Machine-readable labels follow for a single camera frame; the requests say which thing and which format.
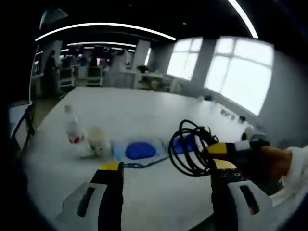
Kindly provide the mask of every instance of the window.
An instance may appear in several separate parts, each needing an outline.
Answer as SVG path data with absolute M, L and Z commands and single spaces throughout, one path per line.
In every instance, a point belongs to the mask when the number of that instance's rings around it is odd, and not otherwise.
M 179 40 L 174 45 L 167 74 L 191 80 L 201 45 L 202 38 Z
M 150 58 L 150 54 L 151 54 L 151 48 L 148 49 L 148 53 L 146 54 L 146 57 L 145 57 L 145 62 L 144 62 L 144 65 L 146 66 L 149 62 L 149 58 Z
M 252 39 L 221 38 L 217 41 L 205 88 L 258 115 L 271 79 L 273 46 Z

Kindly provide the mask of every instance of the wire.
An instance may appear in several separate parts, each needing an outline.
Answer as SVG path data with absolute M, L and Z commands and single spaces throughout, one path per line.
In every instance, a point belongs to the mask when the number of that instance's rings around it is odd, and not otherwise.
M 189 128 L 183 128 L 184 123 L 189 123 L 195 126 L 194 129 Z M 195 137 L 199 137 L 200 143 L 203 147 L 202 152 L 199 150 L 196 142 Z M 174 140 L 177 139 L 179 141 L 180 146 L 183 148 L 184 156 L 187 161 L 187 165 L 185 165 L 180 158 L 178 157 L 177 152 L 175 151 L 174 147 Z M 192 143 L 193 152 L 200 162 L 200 164 L 204 168 L 200 168 L 190 157 L 189 151 L 188 151 L 188 142 Z M 209 157 L 209 152 L 206 149 L 205 143 L 210 146 L 215 143 L 218 143 L 219 140 L 216 136 L 212 136 L 211 129 L 208 127 L 208 131 L 205 130 L 204 127 L 199 127 L 195 123 L 193 123 L 190 120 L 183 120 L 180 123 L 179 130 L 174 133 L 172 136 L 169 146 L 168 146 L 168 154 L 170 157 L 170 160 L 174 167 L 183 173 L 186 176 L 190 177 L 201 177 L 201 176 L 209 176 L 211 174 L 211 171 L 216 169 L 216 164 L 212 158 Z M 178 164 L 176 164 L 174 157 L 178 161 L 179 165 L 182 167 L 179 167 Z

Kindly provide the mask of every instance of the blue sponge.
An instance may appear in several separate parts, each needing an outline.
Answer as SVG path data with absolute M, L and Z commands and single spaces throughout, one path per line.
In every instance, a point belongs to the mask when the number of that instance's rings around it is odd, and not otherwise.
M 174 151 L 176 152 L 176 154 L 184 153 L 184 148 L 182 147 L 182 144 L 180 143 L 179 139 L 180 137 L 178 136 L 173 140 Z M 186 145 L 187 151 L 192 152 L 193 143 L 194 143 L 194 135 L 184 134 L 183 140 L 184 140 L 184 143 L 187 144 Z
M 125 155 L 131 160 L 150 158 L 155 154 L 156 149 L 147 142 L 134 142 L 125 150 Z

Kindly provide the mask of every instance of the ceiling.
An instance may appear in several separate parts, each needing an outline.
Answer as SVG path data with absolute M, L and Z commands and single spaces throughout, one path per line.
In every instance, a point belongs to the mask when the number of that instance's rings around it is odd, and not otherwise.
M 275 48 L 293 56 L 308 49 L 307 28 L 302 8 L 286 0 L 237 0 L 257 31 L 260 40 L 275 45 Z M 226 0 L 183 2 L 177 5 L 157 1 L 139 3 L 97 3 L 87 1 L 80 7 L 76 1 L 62 1 L 49 8 L 61 8 L 68 16 L 53 24 L 43 25 L 37 37 L 52 30 L 80 23 L 124 23 L 152 29 L 176 39 L 202 36 L 217 39 L 219 36 L 249 37 L 251 34 L 244 22 Z M 149 32 L 117 26 L 84 26 L 54 33 L 38 43 L 50 39 L 63 40 L 66 44 L 88 41 L 112 41 L 137 44 L 139 39 L 151 44 L 172 42 Z

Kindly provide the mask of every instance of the bottle cap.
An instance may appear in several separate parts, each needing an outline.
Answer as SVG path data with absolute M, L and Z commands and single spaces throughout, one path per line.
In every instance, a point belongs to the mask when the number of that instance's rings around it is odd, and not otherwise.
M 71 113 L 73 111 L 73 108 L 71 105 L 65 105 L 64 110 L 65 110 L 65 113 Z

